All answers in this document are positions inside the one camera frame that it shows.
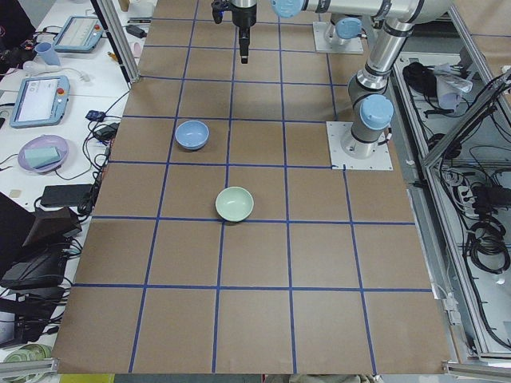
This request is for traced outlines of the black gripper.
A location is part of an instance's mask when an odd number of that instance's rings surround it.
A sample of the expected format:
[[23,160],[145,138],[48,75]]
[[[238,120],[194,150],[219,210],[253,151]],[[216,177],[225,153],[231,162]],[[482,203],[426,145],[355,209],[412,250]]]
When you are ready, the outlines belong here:
[[256,23],[256,8],[232,6],[232,22],[239,28],[238,41],[240,47],[240,60],[242,64],[248,63],[249,47],[251,42],[250,28]]

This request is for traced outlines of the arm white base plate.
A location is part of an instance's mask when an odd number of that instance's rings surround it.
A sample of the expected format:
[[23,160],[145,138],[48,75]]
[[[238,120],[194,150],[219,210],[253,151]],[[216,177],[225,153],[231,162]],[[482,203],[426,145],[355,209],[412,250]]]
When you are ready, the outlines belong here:
[[312,30],[315,51],[318,53],[363,54],[364,48],[361,38],[340,38],[330,22],[313,22]]
[[327,139],[334,170],[393,171],[388,144],[382,133],[374,143],[361,143],[351,135],[351,122],[328,121]]

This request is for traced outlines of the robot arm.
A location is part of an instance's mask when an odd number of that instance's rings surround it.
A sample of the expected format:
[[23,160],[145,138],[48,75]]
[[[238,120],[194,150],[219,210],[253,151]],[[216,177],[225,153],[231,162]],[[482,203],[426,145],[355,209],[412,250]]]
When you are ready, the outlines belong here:
[[[212,16],[216,24],[224,13],[232,14],[232,23],[238,28],[240,60],[248,63],[251,28],[257,20],[257,1],[213,1]],[[339,17],[370,16],[376,20],[397,18],[405,23],[418,19],[423,1],[271,1],[270,6],[279,18],[293,18],[302,12],[330,14]]]
[[354,15],[382,21],[366,64],[348,86],[355,118],[342,138],[342,146],[349,156],[365,160],[374,154],[379,137],[390,127],[394,115],[394,106],[384,92],[406,39],[415,25],[439,18],[451,5],[451,1],[349,1],[344,6]]

